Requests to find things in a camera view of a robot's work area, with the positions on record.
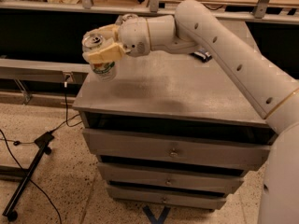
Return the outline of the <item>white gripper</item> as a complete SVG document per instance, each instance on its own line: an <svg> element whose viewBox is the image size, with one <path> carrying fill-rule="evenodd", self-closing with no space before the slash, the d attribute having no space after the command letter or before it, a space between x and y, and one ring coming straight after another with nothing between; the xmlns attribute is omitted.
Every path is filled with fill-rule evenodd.
<svg viewBox="0 0 299 224"><path fill-rule="evenodd" d="M84 41L102 42L112 38L119 40L123 47L118 43L113 43L104 49L93 49L86 53L88 63L112 63L120 60L125 52L132 57L145 56L150 53L150 34L148 22L145 18L137 17L125 21L121 27L110 24L87 32L83 36Z"/></svg>

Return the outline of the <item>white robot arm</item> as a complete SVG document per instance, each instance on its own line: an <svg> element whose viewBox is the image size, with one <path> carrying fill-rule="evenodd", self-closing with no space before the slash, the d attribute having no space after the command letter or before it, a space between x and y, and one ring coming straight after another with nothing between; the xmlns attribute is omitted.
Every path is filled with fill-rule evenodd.
<svg viewBox="0 0 299 224"><path fill-rule="evenodd" d="M185 0L173 15L136 17L87 32L83 58L92 67L122 56L207 49L278 135L268 156L258 224L299 224L299 82L224 27L201 3Z"/></svg>

